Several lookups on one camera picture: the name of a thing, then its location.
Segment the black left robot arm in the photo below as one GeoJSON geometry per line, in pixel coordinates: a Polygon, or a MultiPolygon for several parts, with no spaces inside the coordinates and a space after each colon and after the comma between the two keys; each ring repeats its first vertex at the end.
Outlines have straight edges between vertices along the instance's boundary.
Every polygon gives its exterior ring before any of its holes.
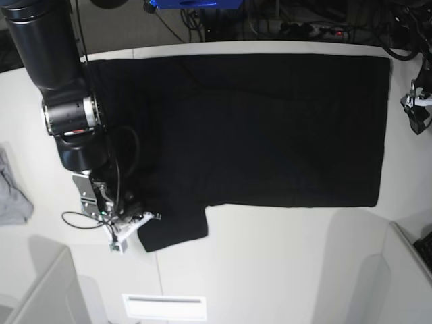
{"type": "Polygon", "coordinates": [[[431,2],[430,1],[374,1],[368,14],[367,26],[379,46],[393,59],[411,61],[422,57],[417,77],[410,81],[410,90],[400,103],[411,130],[419,135],[431,126],[431,2]],[[385,21],[392,18],[407,33],[409,54],[393,51],[375,25],[375,16],[385,21]]]}

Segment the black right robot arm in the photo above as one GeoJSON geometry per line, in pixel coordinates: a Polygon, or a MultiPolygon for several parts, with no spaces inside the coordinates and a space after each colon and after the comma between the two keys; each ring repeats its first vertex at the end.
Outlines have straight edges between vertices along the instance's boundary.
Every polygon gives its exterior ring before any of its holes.
{"type": "Polygon", "coordinates": [[[45,127],[73,173],[86,215],[120,230],[144,219],[122,192],[122,173],[90,67],[81,62],[69,1],[2,1],[1,13],[30,79],[42,94],[45,127]]]}

